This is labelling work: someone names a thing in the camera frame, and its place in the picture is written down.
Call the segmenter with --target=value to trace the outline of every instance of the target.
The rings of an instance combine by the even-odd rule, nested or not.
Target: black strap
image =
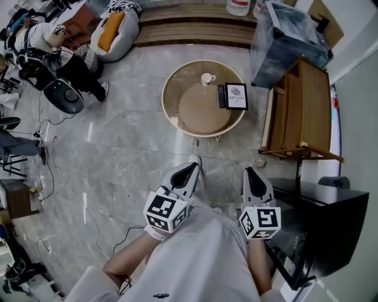
[[[29,47],[29,44],[30,44],[29,40],[30,39],[28,39],[28,37],[29,37],[30,30],[31,30],[31,28],[28,28],[26,30],[26,33],[25,33],[25,36],[24,36],[24,48],[28,48]]]
[[[28,29],[26,30],[26,32],[25,32],[25,36],[24,36],[24,48],[29,47],[29,39],[28,39],[28,37],[29,37],[30,29],[31,29],[31,28],[28,28]],[[18,55],[19,55],[19,51],[15,48],[14,45],[13,45],[12,49],[13,49],[13,52],[15,53],[16,57],[18,57]]]

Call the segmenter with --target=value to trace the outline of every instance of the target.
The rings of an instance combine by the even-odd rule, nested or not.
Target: black pants
[[[84,61],[76,55],[57,70],[57,76],[70,81],[71,85],[80,91],[91,92],[99,101],[105,98],[105,89],[92,76]]]

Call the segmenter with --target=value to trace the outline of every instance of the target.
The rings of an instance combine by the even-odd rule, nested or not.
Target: marble floor
[[[219,142],[187,136],[165,117],[161,90],[176,68],[201,59],[225,63],[245,83],[250,82],[248,50],[206,45],[136,48],[119,62],[105,65],[101,80],[109,81],[110,92],[104,104],[85,96],[81,113],[57,126],[50,124],[43,134],[51,172],[31,158],[27,183],[41,179],[44,196],[54,191],[43,202],[33,201],[40,214],[16,219],[14,224],[19,242],[33,260],[43,259],[64,294],[89,265],[103,265],[129,227],[145,225],[142,209],[148,192],[190,154],[202,158],[206,202],[240,201],[242,170],[258,154],[268,91],[247,86],[249,110]],[[14,113],[22,118],[15,131],[35,131],[38,98],[41,119],[57,123],[66,117],[39,91],[26,90]],[[267,177],[294,178],[295,168],[294,163],[266,157],[261,172]],[[123,245],[140,233],[131,230]]]

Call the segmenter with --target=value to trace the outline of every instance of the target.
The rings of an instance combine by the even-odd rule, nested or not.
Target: fiducial marker cube
[[[143,210],[147,224],[168,233],[188,217],[189,205],[185,201],[150,192]]]
[[[271,239],[281,229],[281,209],[247,206],[239,221],[247,239]]]

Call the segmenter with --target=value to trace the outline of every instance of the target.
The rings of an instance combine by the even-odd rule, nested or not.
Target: wristband
[[[144,228],[144,230],[151,236],[153,239],[156,239],[158,241],[162,241],[165,238],[165,235],[161,235],[157,233],[153,227],[151,227],[149,224]]]

